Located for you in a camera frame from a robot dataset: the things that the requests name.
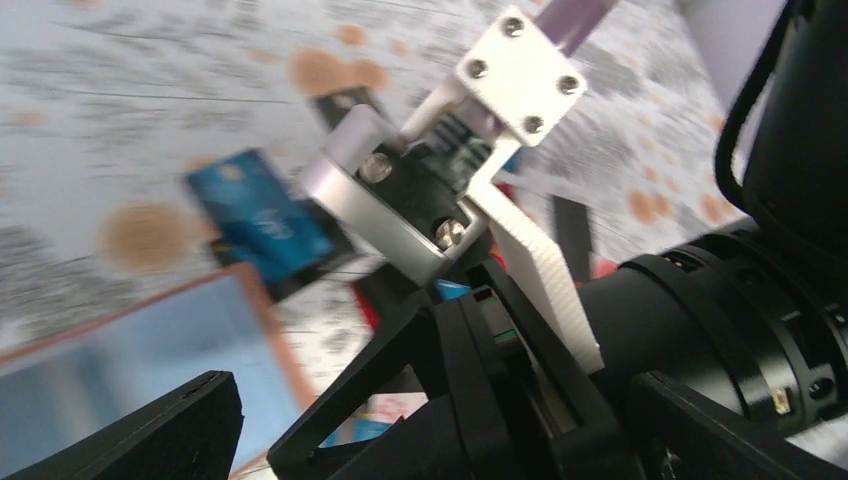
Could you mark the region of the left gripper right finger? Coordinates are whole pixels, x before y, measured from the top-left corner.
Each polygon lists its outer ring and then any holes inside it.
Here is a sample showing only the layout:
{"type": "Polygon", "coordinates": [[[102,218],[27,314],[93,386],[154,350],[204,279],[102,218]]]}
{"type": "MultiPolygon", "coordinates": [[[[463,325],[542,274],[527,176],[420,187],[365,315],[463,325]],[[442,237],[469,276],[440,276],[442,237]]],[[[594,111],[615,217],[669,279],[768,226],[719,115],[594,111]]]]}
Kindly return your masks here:
{"type": "Polygon", "coordinates": [[[629,432],[649,479],[845,479],[847,471],[659,372],[629,388],[629,432]]]}

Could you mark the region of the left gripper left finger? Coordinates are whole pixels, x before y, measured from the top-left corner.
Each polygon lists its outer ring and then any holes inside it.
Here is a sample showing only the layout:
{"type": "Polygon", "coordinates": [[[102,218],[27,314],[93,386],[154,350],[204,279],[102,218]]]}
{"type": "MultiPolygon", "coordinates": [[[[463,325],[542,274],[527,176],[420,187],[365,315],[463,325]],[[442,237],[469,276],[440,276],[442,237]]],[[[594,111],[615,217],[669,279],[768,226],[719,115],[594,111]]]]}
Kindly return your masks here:
{"type": "Polygon", "coordinates": [[[244,422],[234,375],[207,371],[10,479],[226,479],[244,422]]]}

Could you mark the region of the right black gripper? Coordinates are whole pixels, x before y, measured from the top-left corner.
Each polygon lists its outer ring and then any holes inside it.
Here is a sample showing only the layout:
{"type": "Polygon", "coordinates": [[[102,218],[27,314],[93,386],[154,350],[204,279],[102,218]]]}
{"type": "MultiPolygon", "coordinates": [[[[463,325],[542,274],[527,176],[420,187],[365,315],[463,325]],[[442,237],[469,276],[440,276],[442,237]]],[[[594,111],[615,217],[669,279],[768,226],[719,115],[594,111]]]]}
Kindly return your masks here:
{"type": "Polygon", "coordinates": [[[410,295],[269,448],[280,479],[328,479],[369,445],[319,445],[409,366],[428,396],[412,421],[414,479],[632,479],[607,401],[505,271],[475,267],[454,300],[410,295]]]}

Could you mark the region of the tan leather card holder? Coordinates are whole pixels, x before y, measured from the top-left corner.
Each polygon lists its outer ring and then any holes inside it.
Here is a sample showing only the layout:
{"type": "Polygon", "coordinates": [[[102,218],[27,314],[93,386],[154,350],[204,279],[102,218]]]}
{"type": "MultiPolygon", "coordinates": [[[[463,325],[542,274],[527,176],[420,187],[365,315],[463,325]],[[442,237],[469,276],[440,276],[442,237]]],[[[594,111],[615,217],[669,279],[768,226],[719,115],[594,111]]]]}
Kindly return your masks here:
{"type": "Polygon", "coordinates": [[[1,472],[57,453],[209,370],[234,375],[254,464],[313,398],[266,288],[237,264],[1,357],[1,472]]]}

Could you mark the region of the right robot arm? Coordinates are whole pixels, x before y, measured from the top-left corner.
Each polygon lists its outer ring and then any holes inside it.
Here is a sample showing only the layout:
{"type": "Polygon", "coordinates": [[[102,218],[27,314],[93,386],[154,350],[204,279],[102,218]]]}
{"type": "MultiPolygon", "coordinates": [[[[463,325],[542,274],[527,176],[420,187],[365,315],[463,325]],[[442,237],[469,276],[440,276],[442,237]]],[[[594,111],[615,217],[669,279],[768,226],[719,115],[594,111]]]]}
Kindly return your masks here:
{"type": "Polygon", "coordinates": [[[281,479],[843,479],[847,5],[787,2],[733,104],[724,228],[577,285],[493,176],[586,84],[607,13],[506,9],[394,128],[357,105],[307,194],[420,290],[269,449],[281,479]]]}

